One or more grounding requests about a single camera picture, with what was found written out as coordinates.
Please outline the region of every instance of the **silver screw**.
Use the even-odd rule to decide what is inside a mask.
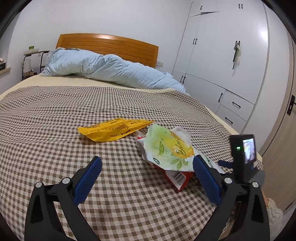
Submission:
[[[252,182],[253,187],[257,188],[259,187],[259,184],[257,182]]]
[[[37,188],[39,188],[39,187],[41,187],[42,186],[42,182],[37,182],[36,184],[35,184],[35,187],[37,187]]]
[[[226,182],[227,184],[230,184],[230,183],[232,183],[232,180],[231,180],[231,178],[227,177],[224,179],[224,182]]]
[[[62,180],[62,183],[68,184],[70,182],[70,178],[66,177]]]

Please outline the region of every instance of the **yellow snack bag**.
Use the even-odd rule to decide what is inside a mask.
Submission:
[[[78,131],[89,139],[97,142],[118,140],[151,124],[151,120],[114,120],[98,123],[93,126],[78,127]]]

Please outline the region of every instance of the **gingham fabric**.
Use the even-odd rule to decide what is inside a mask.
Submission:
[[[153,120],[168,129],[181,126],[212,160],[232,160],[229,132],[197,100],[174,90],[18,89],[0,101],[0,212],[20,240],[34,184],[72,177],[94,156],[101,157],[102,172],[79,208],[102,241],[193,240],[198,235],[214,208],[196,192],[195,181],[176,192],[142,159],[133,134],[93,142],[77,131],[117,117]],[[59,206],[57,212],[73,237]]]

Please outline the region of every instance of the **light blue comforter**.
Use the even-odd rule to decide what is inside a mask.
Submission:
[[[101,55],[88,50],[58,48],[48,55],[43,76],[75,74],[94,80],[113,82],[141,89],[173,88],[186,93],[171,74],[140,63],[123,60],[114,54]]]

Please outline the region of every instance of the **wooden headboard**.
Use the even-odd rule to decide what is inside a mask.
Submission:
[[[57,47],[79,48],[99,54],[116,54],[124,60],[152,68],[156,65],[158,47],[142,41],[105,34],[61,34]]]

